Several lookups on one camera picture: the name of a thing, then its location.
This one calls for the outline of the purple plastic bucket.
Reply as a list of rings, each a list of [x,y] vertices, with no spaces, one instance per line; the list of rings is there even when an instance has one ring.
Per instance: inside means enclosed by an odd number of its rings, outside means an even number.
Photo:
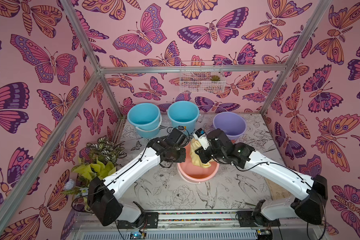
[[[215,129],[222,130],[231,141],[238,140],[247,130],[246,120],[232,112],[222,112],[213,119]]]

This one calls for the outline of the yellow cleaning cloth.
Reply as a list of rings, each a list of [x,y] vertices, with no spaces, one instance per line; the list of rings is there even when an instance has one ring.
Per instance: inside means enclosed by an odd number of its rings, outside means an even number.
[[[190,146],[190,157],[192,160],[192,164],[194,166],[201,167],[204,169],[210,168],[212,166],[212,164],[211,163],[206,163],[206,164],[202,163],[200,156],[196,153],[196,150],[198,150],[199,148],[203,149],[200,142],[196,139],[192,139],[191,146]]]

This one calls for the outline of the pink plastic bucket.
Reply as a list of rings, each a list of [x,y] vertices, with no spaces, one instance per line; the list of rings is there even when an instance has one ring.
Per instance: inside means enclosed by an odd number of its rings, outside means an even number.
[[[210,162],[209,168],[202,168],[192,164],[191,144],[186,147],[186,160],[182,163],[177,163],[177,169],[180,177],[190,184],[201,184],[203,182],[211,180],[219,170],[219,164],[216,162]]]

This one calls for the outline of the light blue bucket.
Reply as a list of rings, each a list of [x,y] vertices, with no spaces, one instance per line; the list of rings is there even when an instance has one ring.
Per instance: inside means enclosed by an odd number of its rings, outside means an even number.
[[[134,126],[140,137],[152,139],[160,131],[162,115],[160,109],[156,105],[151,103],[141,103],[129,110],[127,120]]]
[[[172,127],[184,127],[189,133],[196,128],[196,122],[200,116],[198,106],[189,101],[178,101],[173,103],[167,111]]]

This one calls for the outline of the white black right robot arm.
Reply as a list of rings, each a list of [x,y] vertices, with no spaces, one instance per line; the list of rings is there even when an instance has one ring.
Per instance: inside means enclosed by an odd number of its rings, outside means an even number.
[[[220,129],[210,133],[198,129],[194,138],[201,144],[195,152],[202,163],[215,160],[244,172],[252,171],[292,194],[292,197],[276,201],[259,201],[252,212],[257,226],[266,226],[271,221],[283,218],[300,218],[311,225],[321,225],[328,200],[326,178],[298,173],[245,143],[232,143]]]

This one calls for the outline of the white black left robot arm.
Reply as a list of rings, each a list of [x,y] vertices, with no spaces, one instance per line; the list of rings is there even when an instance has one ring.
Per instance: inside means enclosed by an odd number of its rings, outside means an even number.
[[[124,221],[140,228],[147,222],[147,213],[139,204],[122,203],[120,199],[133,183],[162,162],[184,162],[186,140],[188,135],[173,128],[168,135],[149,140],[144,150],[120,170],[90,181],[87,204],[102,226]]]

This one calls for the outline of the small green succulent plant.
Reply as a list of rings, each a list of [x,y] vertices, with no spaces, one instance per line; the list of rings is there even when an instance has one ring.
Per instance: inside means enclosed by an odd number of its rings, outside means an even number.
[[[220,76],[214,75],[211,76],[210,81],[212,82],[219,82],[221,80]]]

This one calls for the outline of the potted green leafy plant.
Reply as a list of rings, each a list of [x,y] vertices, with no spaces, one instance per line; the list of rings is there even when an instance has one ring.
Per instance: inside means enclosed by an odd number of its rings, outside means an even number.
[[[86,196],[90,181],[96,177],[103,180],[115,173],[121,166],[118,160],[126,156],[124,142],[115,143],[107,136],[87,143],[79,153],[79,165],[71,169],[72,173],[77,174],[77,179],[65,184],[63,194]]]

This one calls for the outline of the beige work glove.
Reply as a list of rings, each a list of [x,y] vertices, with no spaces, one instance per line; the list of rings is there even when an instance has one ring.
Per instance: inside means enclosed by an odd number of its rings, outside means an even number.
[[[265,178],[265,181],[268,184],[272,200],[280,200],[292,196],[292,194],[289,191],[285,190],[283,187],[279,186],[278,184],[270,181],[267,178]]]

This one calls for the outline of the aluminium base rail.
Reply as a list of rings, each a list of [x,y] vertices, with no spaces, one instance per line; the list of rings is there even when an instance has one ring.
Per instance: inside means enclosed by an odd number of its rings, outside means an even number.
[[[69,240],[327,240],[321,226],[298,218],[259,227],[251,210],[153,211],[140,228],[127,223],[102,226],[93,214],[79,214]]]

